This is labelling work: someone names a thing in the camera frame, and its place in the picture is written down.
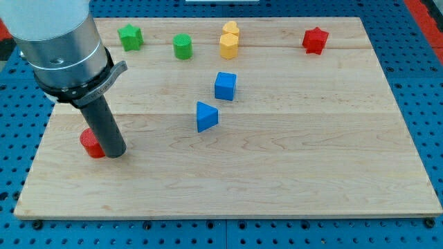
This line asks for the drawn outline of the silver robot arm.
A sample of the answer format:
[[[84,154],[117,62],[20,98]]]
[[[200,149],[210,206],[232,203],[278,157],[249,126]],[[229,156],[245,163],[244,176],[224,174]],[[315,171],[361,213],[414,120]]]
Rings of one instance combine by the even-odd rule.
[[[107,157],[122,156],[126,144],[104,94],[127,64],[112,60],[89,0],[5,0],[1,20],[45,94],[81,111]]]

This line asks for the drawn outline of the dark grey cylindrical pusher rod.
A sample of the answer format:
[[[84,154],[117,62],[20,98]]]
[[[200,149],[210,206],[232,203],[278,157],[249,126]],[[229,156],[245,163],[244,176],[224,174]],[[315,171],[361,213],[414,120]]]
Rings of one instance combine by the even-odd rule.
[[[98,140],[105,156],[117,158],[126,151],[126,143],[117,122],[102,95],[80,109],[88,126]]]

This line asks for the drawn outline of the black flange clamp ring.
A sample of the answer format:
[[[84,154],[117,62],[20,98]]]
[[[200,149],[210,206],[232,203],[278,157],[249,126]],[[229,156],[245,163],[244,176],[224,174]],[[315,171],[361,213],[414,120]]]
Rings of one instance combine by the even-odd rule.
[[[107,65],[91,80],[81,83],[79,86],[70,88],[61,86],[49,86],[34,73],[34,78],[39,88],[52,98],[53,102],[69,103],[75,108],[82,108],[103,96],[111,88],[116,79],[127,70],[125,61],[114,64],[109,50],[105,47]]]

